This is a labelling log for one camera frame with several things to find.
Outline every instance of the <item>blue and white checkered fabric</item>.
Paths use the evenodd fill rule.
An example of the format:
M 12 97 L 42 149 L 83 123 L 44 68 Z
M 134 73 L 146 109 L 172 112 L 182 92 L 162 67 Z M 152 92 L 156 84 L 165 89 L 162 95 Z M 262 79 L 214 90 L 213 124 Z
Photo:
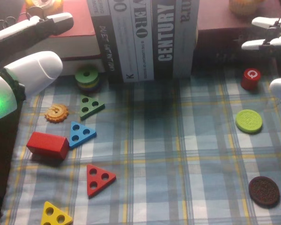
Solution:
M 45 201 L 74 225 L 281 224 L 281 202 L 263 209 L 248 193 L 260 175 L 281 193 L 281 103 L 268 88 L 278 75 L 274 64 L 258 69 L 255 93 L 241 88 L 243 70 L 234 67 L 202 69 L 180 81 L 106 84 L 91 95 L 106 109 L 81 122 L 97 137 L 59 165 L 26 148 L 33 131 L 69 138 L 71 121 L 80 122 L 74 78 L 58 79 L 23 106 L 1 224 L 39 225 Z M 60 124 L 44 118 L 53 103 L 69 108 Z M 242 109 L 261 115 L 261 133 L 237 129 Z M 91 199 L 87 164 L 117 175 Z

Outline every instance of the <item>red cylinder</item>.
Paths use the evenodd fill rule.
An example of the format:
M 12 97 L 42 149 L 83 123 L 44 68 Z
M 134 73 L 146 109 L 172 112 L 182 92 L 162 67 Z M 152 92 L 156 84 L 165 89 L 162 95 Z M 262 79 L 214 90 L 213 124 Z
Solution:
M 257 69 L 249 68 L 244 72 L 241 86 L 245 90 L 254 90 L 257 88 L 258 81 L 261 78 L 261 73 Z

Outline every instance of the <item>toy block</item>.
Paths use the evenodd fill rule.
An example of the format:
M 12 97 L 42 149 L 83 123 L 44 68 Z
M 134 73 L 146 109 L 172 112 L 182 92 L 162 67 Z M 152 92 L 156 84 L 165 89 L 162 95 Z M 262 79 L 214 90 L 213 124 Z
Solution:
M 105 108 L 104 103 L 98 102 L 97 100 L 80 95 L 80 119 L 85 120 L 87 117 L 94 115 L 95 113 Z
M 45 202 L 41 225 L 68 225 L 72 222 L 73 219 L 68 214 L 50 202 Z
M 33 154 L 65 159 L 69 141 L 65 137 L 33 132 L 26 146 Z
M 93 197 L 116 180 L 116 175 L 93 165 L 87 165 L 87 191 Z
M 70 131 L 70 148 L 76 148 L 89 139 L 96 137 L 96 135 L 97 133 L 95 130 L 90 129 L 82 124 L 72 122 Z

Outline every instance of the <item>triangle block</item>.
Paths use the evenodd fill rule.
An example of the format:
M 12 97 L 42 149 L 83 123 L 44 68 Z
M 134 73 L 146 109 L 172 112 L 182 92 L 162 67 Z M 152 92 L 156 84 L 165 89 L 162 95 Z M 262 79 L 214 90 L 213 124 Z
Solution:
M 93 197 L 116 180 L 116 175 L 93 165 L 87 165 L 87 191 Z
M 50 202 L 45 202 L 41 225 L 68 225 L 73 218 Z
M 85 143 L 89 139 L 96 137 L 97 133 L 95 130 L 88 128 L 80 123 L 71 123 L 70 131 L 70 148 L 76 148 L 77 146 Z
M 98 102 L 97 100 L 80 95 L 80 119 L 85 120 L 87 117 L 94 115 L 95 113 L 105 108 L 104 103 Z

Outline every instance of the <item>yellow triangle block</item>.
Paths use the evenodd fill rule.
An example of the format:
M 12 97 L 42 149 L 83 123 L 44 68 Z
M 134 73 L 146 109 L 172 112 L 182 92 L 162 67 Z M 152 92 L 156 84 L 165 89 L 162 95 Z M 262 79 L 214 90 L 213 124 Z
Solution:
M 68 225 L 73 222 L 72 217 L 52 205 L 45 202 L 41 225 Z

